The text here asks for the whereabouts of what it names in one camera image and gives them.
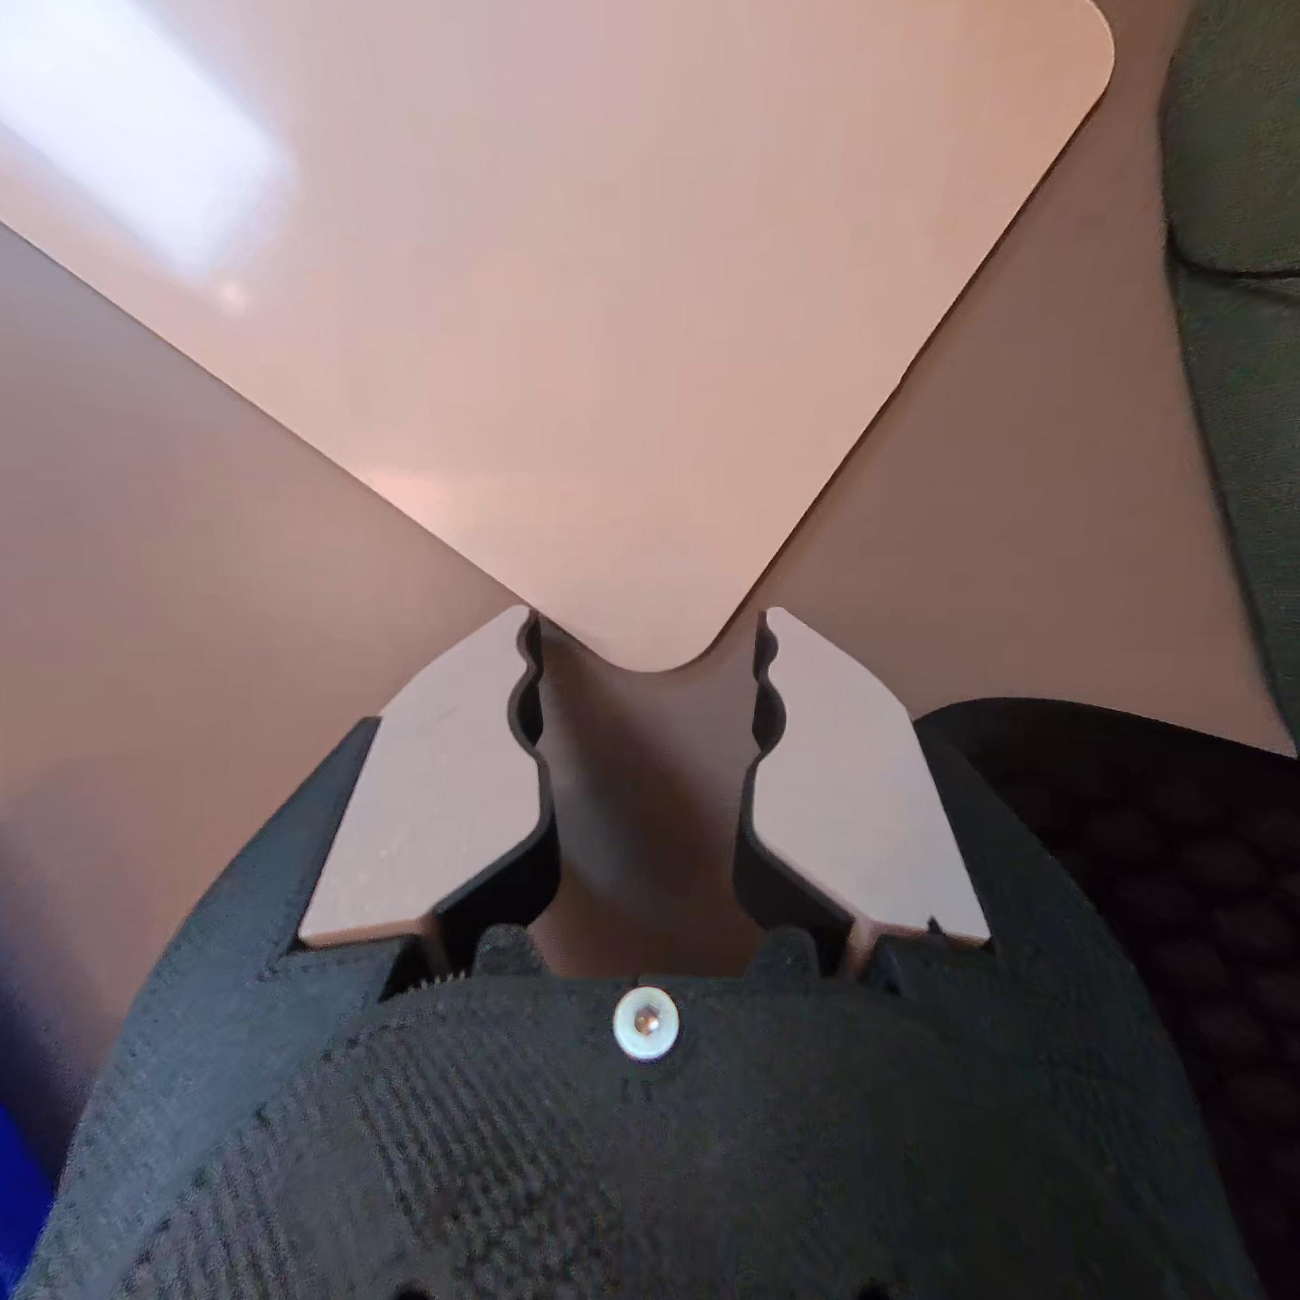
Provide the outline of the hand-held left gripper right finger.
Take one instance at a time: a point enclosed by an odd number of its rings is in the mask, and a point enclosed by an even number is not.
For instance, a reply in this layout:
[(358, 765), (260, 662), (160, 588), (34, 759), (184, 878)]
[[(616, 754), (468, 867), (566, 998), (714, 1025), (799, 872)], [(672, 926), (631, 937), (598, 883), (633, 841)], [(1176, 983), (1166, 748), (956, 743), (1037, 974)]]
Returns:
[(731, 878), (744, 915), (801, 931), (823, 977), (856, 977), (891, 937), (984, 948), (989, 922), (899, 699), (780, 608), (756, 621), (753, 682)]

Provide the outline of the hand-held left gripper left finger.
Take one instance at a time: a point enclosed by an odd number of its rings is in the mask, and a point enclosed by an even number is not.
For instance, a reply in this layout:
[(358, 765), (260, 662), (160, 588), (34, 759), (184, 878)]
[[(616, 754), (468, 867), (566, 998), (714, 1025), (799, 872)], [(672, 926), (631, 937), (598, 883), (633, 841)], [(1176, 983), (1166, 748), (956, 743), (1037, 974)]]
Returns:
[(487, 929), (548, 909), (561, 848), (540, 678), (540, 621), (516, 604), (378, 713), (298, 924), (306, 950), (413, 939), (439, 974), (459, 974)]

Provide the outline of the white whiteboard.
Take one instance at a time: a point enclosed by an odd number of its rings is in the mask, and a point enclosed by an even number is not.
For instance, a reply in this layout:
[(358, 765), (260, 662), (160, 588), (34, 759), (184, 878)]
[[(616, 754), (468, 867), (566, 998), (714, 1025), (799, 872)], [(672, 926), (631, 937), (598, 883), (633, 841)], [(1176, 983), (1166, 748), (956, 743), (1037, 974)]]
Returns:
[(673, 671), (1113, 61), (1093, 2), (3, 2), (1, 224)]

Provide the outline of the blue plastic bin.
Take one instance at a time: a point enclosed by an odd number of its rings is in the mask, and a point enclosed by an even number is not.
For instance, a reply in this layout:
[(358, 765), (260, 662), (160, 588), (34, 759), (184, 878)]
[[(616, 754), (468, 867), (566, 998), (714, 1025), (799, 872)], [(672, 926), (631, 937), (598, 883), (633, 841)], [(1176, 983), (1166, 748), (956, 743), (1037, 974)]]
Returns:
[(38, 1243), (51, 1184), (23, 1132), (1, 1108), (1, 1299), (10, 1299)]

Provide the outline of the black textured wrist pad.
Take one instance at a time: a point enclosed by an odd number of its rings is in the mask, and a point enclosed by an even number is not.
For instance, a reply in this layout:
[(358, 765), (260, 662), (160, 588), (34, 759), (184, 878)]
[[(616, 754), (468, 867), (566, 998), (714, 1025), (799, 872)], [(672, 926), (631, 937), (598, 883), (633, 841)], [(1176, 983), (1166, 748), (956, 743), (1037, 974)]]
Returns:
[(1063, 700), (934, 710), (1122, 944), (1270, 1299), (1298, 1297), (1298, 759)]

